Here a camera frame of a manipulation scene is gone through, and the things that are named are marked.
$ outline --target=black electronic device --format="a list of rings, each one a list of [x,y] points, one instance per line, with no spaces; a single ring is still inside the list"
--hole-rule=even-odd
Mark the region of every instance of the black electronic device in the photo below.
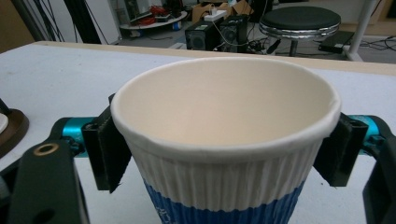
[[[353,35],[353,32],[338,31],[335,35],[331,35],[323,40],[318,49],[332,53],[342,53],[344,45],[349,42]]]
[[[219,24],[223,21],[198,21],[186,29],[187,49],[213,50],[220,44]]]
[[[229,16],[220,25],[223,51],[245,53],[248,45],[248,15]]]

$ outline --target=brown object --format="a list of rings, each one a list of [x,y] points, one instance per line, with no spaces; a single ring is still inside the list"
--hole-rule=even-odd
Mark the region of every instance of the brown object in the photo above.
[[[7,117],[8,126],[0,133],[0,158],[22,140],[29,128],[29,119],[20,110],[11,109]]]

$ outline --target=white object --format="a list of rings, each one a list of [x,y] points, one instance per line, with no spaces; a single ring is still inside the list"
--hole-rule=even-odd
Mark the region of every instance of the white object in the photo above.
[[[353,35],[350,46],[344,46],[344,53],[349,60],[354,62],[363,62],[363,59],[358,53],[361,40],[363,39],[364,32],[366,31],[367,25],[369,24],[371,14],[375,9],[376,0],[366,0],[363,5],[363,10],[359,19],[358,28]]]
[[[340,109],[334,88],[309,70],[248,58],[147,71],[111,104],[155,207],[178,223],[185,210],[200,217],[191,214],[206,209],[289,219]]]
[[[221,17],[225,17],[225,16],[227,16],[226,10],[217,10],[216,14],[204,16],[204,20],[205,21],[216,21],[216,20],[220,19]]]
[[[3,130],[7,127],[8,125],[8,117],[4,114],[0,114],[0,133],[3,132]]]

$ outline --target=white pole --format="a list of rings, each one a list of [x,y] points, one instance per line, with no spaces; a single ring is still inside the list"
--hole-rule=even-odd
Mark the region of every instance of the white pole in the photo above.
[[[376,0],[366,0],[363,5],[363,10],[359,18],[358,28],[353,35],[351,45],[349,47],[349,54],[357,54],[361,40],[363,39],[364,32],[366,31],[367,25],[369,24],[371,14],[375,9]]]

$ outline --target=box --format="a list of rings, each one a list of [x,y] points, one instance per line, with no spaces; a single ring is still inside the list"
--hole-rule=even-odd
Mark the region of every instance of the box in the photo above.
[[[212,8],[212,5],[217,10],[226,10],[227,16],[226,19],[230,15],[250,15],[254,12],[254,10],[250,7],[250,5],[245,1],[241,0],[238,3],[234,4],[232,7],[228,3],[225,2],[203,2],[199,5],[196,5],[192,8],[192,23],[198,22],[202,17],[208,15],[209,10]]]
[[[227,16],[232,15],[233,13],[233,8],[232,7],[228,7],[228,3],[224,3],[224,2],[204,2],[204,3],[200,3],[199,5],[196,5],[192,8],[192,18],[191,21],[192,23],[196,23],[198,22],[201,18],[203,18],[204,16],[208,15],[209,10],[211,8],[213,8],[213,6],[217,9],[217,10],[226,10],[227,11]]]

